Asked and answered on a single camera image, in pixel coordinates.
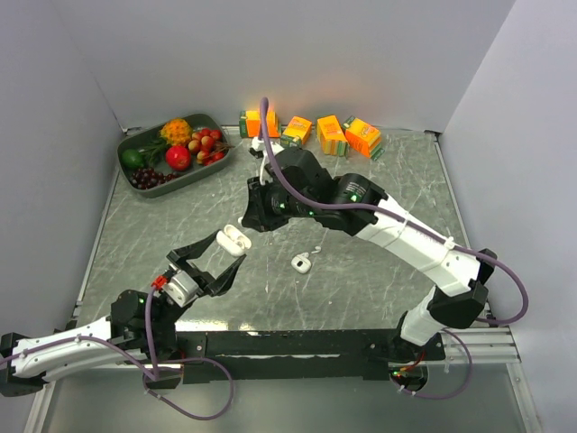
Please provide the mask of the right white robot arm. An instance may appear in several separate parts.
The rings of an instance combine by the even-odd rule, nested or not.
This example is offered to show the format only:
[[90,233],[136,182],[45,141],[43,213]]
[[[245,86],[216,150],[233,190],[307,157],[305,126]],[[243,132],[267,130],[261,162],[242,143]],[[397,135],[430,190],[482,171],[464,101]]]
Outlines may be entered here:
[[280,175],[267,163],[268,180],[247,181],[244,227],[270,232],[292,218],[310,217],[327,229],[376,244],[433,282],[398,323],[393,345],[400,357],[414,359],[442,328],[466,329],[482,313],[492,264],[459,252],[451,239],[411,216],[361,174],[332,177],[312,152],[299,148],[281,151],[276,161]]

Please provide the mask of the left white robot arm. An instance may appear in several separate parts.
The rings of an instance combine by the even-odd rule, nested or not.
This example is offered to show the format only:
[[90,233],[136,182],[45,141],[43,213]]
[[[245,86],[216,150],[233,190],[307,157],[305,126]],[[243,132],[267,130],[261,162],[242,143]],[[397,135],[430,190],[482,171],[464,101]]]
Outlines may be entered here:
[[[218,276],[193,263],[212,244],[234,258]],[[226,226],[201,241],[170,251],[168,269],[153,281],[149,291],[123,291],[108,315],[88,325],[44,337],[3,335],[2,395],[34,394],[50,382],[104,364],[170,361],[179,349],[179,319],[196,300],[229,291],[251,247],[246,235]]]

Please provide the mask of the white oval earbud case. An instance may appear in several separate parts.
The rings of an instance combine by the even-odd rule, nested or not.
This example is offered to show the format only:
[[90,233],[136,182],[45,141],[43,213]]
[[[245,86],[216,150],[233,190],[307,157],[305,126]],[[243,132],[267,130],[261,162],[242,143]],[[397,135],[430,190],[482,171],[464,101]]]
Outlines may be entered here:
[[234,225],[226,225],[216,234],[218,245],[232,257],[241,257],[252,248],[252,241]]

